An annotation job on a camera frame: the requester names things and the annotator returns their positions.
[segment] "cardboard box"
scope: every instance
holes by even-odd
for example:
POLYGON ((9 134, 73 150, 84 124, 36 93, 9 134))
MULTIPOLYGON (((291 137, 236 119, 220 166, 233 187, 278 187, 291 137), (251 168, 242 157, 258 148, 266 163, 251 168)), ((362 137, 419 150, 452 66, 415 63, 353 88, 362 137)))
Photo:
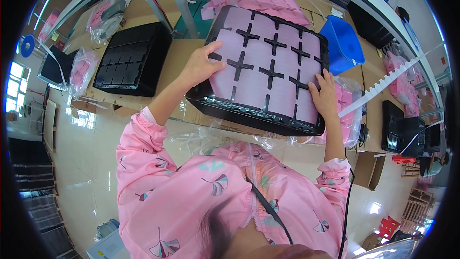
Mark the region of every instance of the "cardboard box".
POLYGON ((371 249, 374 249, 379 245, 382 241, 382 238, 376 234, 376 233, 371 233, 371 235, 367 236, 366 239, 364 239, 364 243, 361 245, 364 250, 369 251, 371 249))
POLYGON ((91 113, 96 113, 96 106, 89 103, 88 101, 75 101, 70 102, 70 108, 75 108, 77 110, 83 110, 91 113))
POLYGON ((382 175, 383 163, 385 156, 374 158, 376 152, 359 153, 358 161, 355 167, 354 184, 366 187, 369 190, 375 191, 375 187, 379 184, 380 176, 382 175))
POLYGON ((115 104, 113 104, 113 108, 114 108, 115 113, 117 113, 121 117, 131 116, 139 112, 139 110, 131 109, 128 107, 122 107, 120 105, 115 105, 115 104))

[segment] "person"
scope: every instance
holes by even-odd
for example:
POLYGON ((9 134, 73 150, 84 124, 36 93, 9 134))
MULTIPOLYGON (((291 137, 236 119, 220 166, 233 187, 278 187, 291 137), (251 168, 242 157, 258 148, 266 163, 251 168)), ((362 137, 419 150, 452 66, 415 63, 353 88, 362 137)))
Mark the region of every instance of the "person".
POLYGON ((441 158, 436 157, 435 153, 431 157, 420 158, 420 176, 428 177, 438 174, 444 165, 449 163, 449 154, 444 153, 441 158))
POLYGON ((395 12, 396 14, 398 14, 399 18, 401 18, 402 21, 407 20, 407 22, 409 22, 409 13, 407 13, 407 11, 404 8, 398 6, 396 7, 395 12))
POLYGON ((116 148, 116 176, 124 245, 131 258, 337 258, 350 164, 334 78, 327 70, 324 77, 316 74, 321 91, 308 83, 328 130, 317 183, 247 142, 218 147, 211 156, 194 156, 179 168, 163 148, 166 121, 183 95, 226 67, 207 57, 222 44, 212 42, 194 51, 177 79, 133 115, 123 131, 116 148))

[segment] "wooden table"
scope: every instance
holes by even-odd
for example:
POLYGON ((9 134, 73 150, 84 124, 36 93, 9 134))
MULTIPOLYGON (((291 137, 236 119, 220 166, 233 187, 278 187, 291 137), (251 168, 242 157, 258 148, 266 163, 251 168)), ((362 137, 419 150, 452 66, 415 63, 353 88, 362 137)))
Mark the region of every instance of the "wooden table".
MULTIPOLYGON (((174 0, 158 0, 164 11, 166 12, 172 25, 175 25, 180 18, 180 12, 176 6, 174 0)), ((331 7, 326 3, 328 0, 314 0, 314 4, 307 0, 295 0, 301 7, 308 20, 311 22, 309 29, 319 32, 322 26, 325 24, 325 20, 320 15, 320 11, 324 16, 331 14, 331 7)), ((90 35, 85 31, 86 22, 89 18, 92 9, 86 11, 75 25, 75 31, 70 37, 68 44, 71 44, 67 53, 77 50, 82 45, 90 46, 100 56, 103 56, 106 45, 91 44, 90 35)), ((125 10, 126 24, 123 29, 130 27, 157 22, 157 17, 153 14, 152 9, 144 0, 131 1, 129 6, 125 10)), ((345 14, 346 20, 353 25, 349 14, 345 14)), ((342 77, 348 77, 358 82, 362 89, 368 89, 375 82, 378 82, 380 78, 386 74, 386 70, 383 66, 383 58, 377 53, 377 49, 373 47, 366 40, 359 37, 365 60, 363 65, 357 65, 352 69, 343 72, 342 77)), ((156 93, 159 94, 168 84, 170 84, 180 74, 181 70, 185 66, 190 54, 199 47, 204 45, 202 39, 175 39, 172 41, 169 53, 166 57, 159 81, 156 93)), ((84 97, 93 99, 96 101, 108 102, 114 105, 124 107, 125 113, 137 112, 147 106, 152 98, 130 96, 130 95, 117 95, 109 94, 99 89, 93 88, 92 84, 94 77, 89 83, 88 89, 84 97)), ((373 100, 367 103, 367 116, 364 116, 362 122, 365 123, 369 129, 369 140, 366 141, 365 145, 358 148, 358 151, 373 151, 383 152, 380 149, 381 133, 382 133, 382 101, 390 100, 399 108, 403 106, 396 101, 396 99, 389 93, 388 89, 384 89, 379 95, 373 100)), ((171 119, 181 120, 188 123, 200 124, 210 126, 215 118, 202 114, 192 104, 185 100, 182 100, 181 104, 175 109, 171 115, 171 119)), ((247 133, 252 135, 267 136, 267 132, 241 124, 223 120, 220 125, 220 129, 232 130, 241 133, 247 133)), ((299 137, 298 142, 304 142, 304 137, 299 137)))

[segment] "woman's left hand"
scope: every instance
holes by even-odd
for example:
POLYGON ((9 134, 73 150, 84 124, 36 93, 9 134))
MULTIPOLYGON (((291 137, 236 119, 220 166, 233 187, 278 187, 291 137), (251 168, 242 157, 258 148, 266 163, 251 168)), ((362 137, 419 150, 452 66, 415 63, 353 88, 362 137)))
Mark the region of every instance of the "woman's left hand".
POLYGON ((227 62, 224 61, 209 62, 207 57, 214 50, 220 48, 222 44, 222 41, 213 41, 204 47, 198 48, 190 55, 189 61, 178 77, 184 86, 188 88, 195 87, 208 79, 214 72, 227 66, 227 62))

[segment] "green mat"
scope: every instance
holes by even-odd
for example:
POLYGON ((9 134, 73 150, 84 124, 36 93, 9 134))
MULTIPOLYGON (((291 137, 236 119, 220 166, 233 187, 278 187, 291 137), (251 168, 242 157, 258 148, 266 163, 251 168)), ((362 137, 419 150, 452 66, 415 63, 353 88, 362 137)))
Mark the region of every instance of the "green mat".
MULTIPOLYGON (((212 19, 208 19, 208 20, 201 19, 200 10, 203 7, 203 5, 205 5, 206 3, 207 3, 207 0, 196 0, 196 3, 188 4, 190 13, 192 14, 193 22, 195 23, 196 30, 198 31, 199 39, 206 39, 207 34, 209 33, 209 30, 211 28, 211 25, 213 24, 212 19)), ((182 39, 182 38, 190 39, 191 38, 187 30, 187 26, 185 26, 185 22, 182 16, 177 21, 177 24, 174 27, 174 29, 179 33, 185 34, 185 37, 183 37, 182 35, 176 33, 176 36, 174 37, 175 39, 182 39)))

